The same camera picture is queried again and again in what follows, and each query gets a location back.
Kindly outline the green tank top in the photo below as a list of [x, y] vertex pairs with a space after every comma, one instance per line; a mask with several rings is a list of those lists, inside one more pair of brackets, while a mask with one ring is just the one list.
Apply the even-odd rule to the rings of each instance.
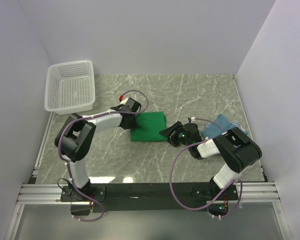
[[137, 127], [130, 130], [131, 142], [166, 142], [167, 137], [160, 131], [167, 128], [163, 111], [143, 112], [136, 117]]

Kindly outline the teal tank top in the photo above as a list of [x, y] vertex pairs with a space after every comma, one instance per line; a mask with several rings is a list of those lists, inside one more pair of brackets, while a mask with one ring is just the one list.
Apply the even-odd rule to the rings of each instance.
[[218, 123], [220, 123], [220, 122], [230, 122], [230, 121], [227, 119], [227, 117], [226, 117], [225, 115], [219, 114], [219, 115], [217, 116], [217, 118], [213, 121], [212, 124], [215, 124], [216, 126], [218, 126], [218, 127], [222, 130], [222, 133], [228, 131], [228, 130], [223, 130], [223, 129], [218, 125]]

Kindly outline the blue white striped tank top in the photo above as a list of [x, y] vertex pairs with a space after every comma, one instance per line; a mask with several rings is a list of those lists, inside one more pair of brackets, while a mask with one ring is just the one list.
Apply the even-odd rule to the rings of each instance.
[[[240, 125], [240, 123], [238, 121], [232, 121], [232, 122], [224, 122], [221, 121], [220, 123], [218, 123], [218, 125], [225, 131], [231, 129], [232, 127], [236, 127], [238, 129], [240, 129], [244, 134], [248, 134], [247, 131], [245, 131], [242, 126]], [[203, 131], [202, 131], [202, 135], [204, 137], [208, 137], [208, 138], [214, 138], [220, 134], [222, 134], [222, 130], [216, 126], [215, 124], [205, 124]]]

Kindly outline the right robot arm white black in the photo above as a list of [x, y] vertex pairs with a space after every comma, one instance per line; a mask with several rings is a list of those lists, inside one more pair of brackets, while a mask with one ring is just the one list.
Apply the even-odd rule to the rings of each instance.
[[211, 139], [203, 140], [197, 124], [182, 124], [177, 121], [169, 128], [161, 130], [159, 134], [166, 137], [167, 142], [174, 147], [186, 146], [185, 149], [194, 159], [202, 160], [215, 155], [223, 158], [224, 165], [211, 178], [207, 190], [199, 190], [196, 193], [203, 193], [204, 196], [211, 196], [216, 200], [227, 194], [226, 185], [262, 157], [260, 147], [238, 127], [232, 127]]

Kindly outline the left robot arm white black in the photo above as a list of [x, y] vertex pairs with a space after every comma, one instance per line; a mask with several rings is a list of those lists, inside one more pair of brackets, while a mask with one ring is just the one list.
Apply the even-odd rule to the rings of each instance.
[[71, 114], [54, 140], [59, 156], [68, 170], [68, 187], [78, 201], [93, 197], [91, 181], [88, 177], [85, 157], [88, 154], [95, 134], [111, 128], [131, 130], [138, 126], [136, 114], [141, 103], [125, 98], [120, 105], [96, 115]]

